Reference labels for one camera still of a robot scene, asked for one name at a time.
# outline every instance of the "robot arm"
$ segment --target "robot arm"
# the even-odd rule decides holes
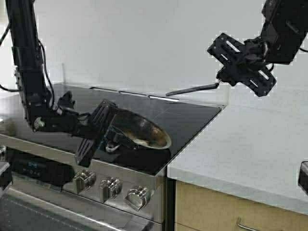
[[[265,23],[260,36],[244,44],[221,34],[208,52],[224,67],[218,72],[218,82],[186,90],[170,92],[167,96],[216,89],[219,82],[235,86],[241,82],[261,97],[276,83],[268,64],[290,64],[308,32],[308,2],[305,0],[267,0],[263,15]]]
[[[161,130],[138,114],[120,109],[108,100],[103,100],[92,113],[80,114],[74,110],[75,101],[71,92],[64,94],[57,105],[54,105],[55,95],[46,70],[45,50],[38,39],[33,3],[34,0],[6,0],[8,29],[11,30],[13,59],[16,66],[16,84],[24,107],[25,119],[33,131],[65,132],[83,138],[76,150],[75,160],[78,165],[84,167],[90,165],[102,141],[106,147],[111,143],[115,146],[121,144],[130,149],[144,148],[134,141],[136,140],[134,137],[123,132],[131,131],[129,125],[121,125],[121,129],[111,126],[117,116],[118,120],[129,118],[128,123],[133,123],[135,131],[139,133],[146,129]],[[51,91],[45,85],[44,73]],[[152,137],[147,137],[151,135],[147,132],[143,139],[151,140]]]

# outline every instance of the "control knob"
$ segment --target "control knob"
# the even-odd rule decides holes
[[[94,172],[88,170],[81,170],[73,178],[73,185],[75,193],[80,193],[83,190],[89,189],[96,180]]]
[[[139,211],[149,203],[151,196],[151,191],[148,188],[135,186],[129,190],[125,197],[125,202],[136,211]]]
[[[118,178],[108,177],[101,181],[100,200],[105,202],[108,199],[116,198],[122,190],[122,181]]]

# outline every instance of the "cooktop surface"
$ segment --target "cooktop surface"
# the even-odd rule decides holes
[[[54,85],[56,100],[72,91],[76,101],[75,110],[84,113],[92,112],[103,99],[108,99],[124,108],[156,123],[165,130],[172,145],[167,150],[128,150],[119,148],[113,153],[98,149],[94,159],[112,163],[118,166],[156,175],[166,166],[219,112],[220,108],[206,107],[195,104],[171,102],[148,97],[127,95],[119,92],[94,90]],[[75,153],[81,138],[71,137],[65,133],[34,133],[24,120],[24,110],[19,95],[0,100],[0,115],[13,120],[15,137]]]

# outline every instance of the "control panel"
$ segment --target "control panel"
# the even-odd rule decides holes
[[[8,160],[14,173],[110,206],[138,212],[147,206],[153,195],[146,187],[98,175],[90,168],[75,172],[70,165],[6,147],[0,149],[0,156]]]

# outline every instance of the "cabinet drawer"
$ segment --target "cabinet drawer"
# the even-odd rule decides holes
[[[199,231],[308,230],[308,216],[177,181],[176,223]]]

